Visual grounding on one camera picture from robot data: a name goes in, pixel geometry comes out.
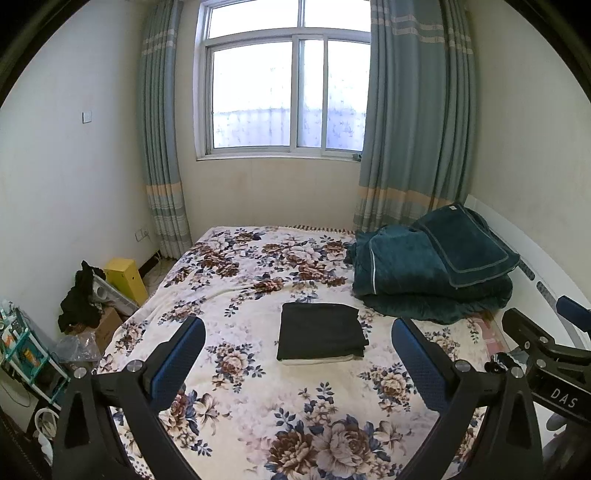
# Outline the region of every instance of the blue curtain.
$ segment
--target blue curtain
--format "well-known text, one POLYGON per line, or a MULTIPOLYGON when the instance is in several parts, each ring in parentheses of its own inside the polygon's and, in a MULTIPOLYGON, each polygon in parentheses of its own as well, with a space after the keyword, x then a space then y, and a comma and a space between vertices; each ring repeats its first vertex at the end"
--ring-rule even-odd
POLYGON ((174 65, 183 3, 162 2, 150 13, 138 79, 144 181, 160 252, 180 258, 191 247, 174 133, 174 65))
POLYGON ((355 224, 409 224, 467 196, 474 54, 459 0, 371 0, 371 63, 355 224))

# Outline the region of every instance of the window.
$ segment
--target window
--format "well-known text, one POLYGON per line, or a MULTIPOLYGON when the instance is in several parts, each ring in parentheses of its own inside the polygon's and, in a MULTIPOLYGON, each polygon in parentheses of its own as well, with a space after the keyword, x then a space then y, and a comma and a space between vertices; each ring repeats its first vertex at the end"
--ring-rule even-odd
POLYGON ((358 157, 368 98, 368 0, 203 5, 206 154, 358 157))

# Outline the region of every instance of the bed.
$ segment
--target bed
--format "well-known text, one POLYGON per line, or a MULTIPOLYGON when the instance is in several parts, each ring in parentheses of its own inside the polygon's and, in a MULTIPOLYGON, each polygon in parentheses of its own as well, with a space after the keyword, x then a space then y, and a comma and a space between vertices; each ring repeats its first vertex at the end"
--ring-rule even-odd
MULTIPOLYGON (((115 333, 97 372, 146 359, 189 315, 206 344, 167 411, 166 431, 203 480, 393 478, 437 419, 392 348, 393 318, 351 293, 351 232, 257 227, 209 230, 153 296, 115 333), (363 359, 317 365, 276 360, 281 306, 343 303, 359 309, 369 340, 363 359)), ((480 318, 416 322, 452 359, 483 369, 496 340, 480 318)), ((112 410, 134 468, 152 478, 120 410, 112 410)), ((448 469, 457 472, 482 420, 448 469)))

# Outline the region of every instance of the cable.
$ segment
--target cable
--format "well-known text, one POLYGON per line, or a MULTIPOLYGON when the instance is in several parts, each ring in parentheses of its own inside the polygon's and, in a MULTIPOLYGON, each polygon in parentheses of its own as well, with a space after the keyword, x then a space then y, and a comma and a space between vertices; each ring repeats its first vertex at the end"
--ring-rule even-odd
POLYGON ((0 387, 2 387, 2 389, 6 392, 6 395, 8 395, 8 397, 10 397, 10 399, 14 403, 16 403, 17 405, 20 405, 21 407, 24 407, 24 408, 28 408, 28 407, 31 406, 31 394, 30 394, 30 392, 27 389, 25 389, 25 392, 27 392, 27 395, 29 397, 29 405, 22 404, 18 400, 15 400, 15 398, 10 394, 10 392, 6 389, 6 387, 2 383, 0 383, 0 387))
POLYGON ((153 286, 154 286, 154 285, 156 285, 156 284, 157 284, 159 281, 160 281, 160 283, 162 283, 162 280, 163 280, 163 279, 161 279, 160 277, 162 276, 162 273, 163 273, 163 264, 162 264, 162 260, 163 260, 163 258, 164 258, 164 257, 163 257, 163 256, 162 256, 162 254, 160 253, 160 250, 158 250, 158 251, 157 251, 155 254, 156 254, 156 256, 158 257, 158 263, 152 267, 152 269, 150 270, 150 272, 152 272, 152 271, 153 271, 153 270, 156 268, 156 266, 158 266, 158 275, 156 275, 156 276, 155 276, 155 280, 152 280, 150 283, 146 283, 146 284, 145 284, 146 288, 153 287, 153 286))

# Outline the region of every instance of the blue gripper pad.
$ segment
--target blue gripper pad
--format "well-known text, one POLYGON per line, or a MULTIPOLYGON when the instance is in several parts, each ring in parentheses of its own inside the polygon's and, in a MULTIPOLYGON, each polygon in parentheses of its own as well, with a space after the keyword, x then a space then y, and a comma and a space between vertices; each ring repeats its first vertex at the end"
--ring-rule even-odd
POLYGON ((150 407, 159 412, 170 407, 178 389, 183 385, 195 360, 205 345, 205 325, 202 319, 190 316, 166 343, 161 343, 166 352, 154 350, 152 355, 164 357, 161 366, 151 375, 150 407))
POLYGON ((574 300, 562 296, 556 301, 556 311, 584 332, 591 332, 591 311, 574 300))
MULTIPOLYGON (((416 335, 423 334, 416 329, 416 335)), ((446 380, 420 341, 402 319, 392 325, 392 345, 413 379, 414 386, 430 410, 442 413, 449 405, 446 380)))

